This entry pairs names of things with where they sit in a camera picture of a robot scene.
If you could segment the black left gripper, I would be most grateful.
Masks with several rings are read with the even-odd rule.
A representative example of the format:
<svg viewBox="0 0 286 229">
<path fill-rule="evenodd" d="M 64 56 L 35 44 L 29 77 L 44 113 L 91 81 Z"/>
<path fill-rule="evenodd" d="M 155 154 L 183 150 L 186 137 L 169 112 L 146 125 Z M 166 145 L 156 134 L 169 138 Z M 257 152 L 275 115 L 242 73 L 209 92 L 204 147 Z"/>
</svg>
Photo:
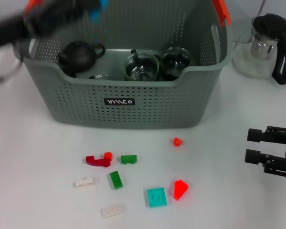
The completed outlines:
<svg viewBox="0 0 286 229">
<path fill-rule="evenodd" d="M 0 47 L 51 35 L 95 10 L 95 0 L 30 0 L 23 12 L 0 20 Z"/>
</svg>

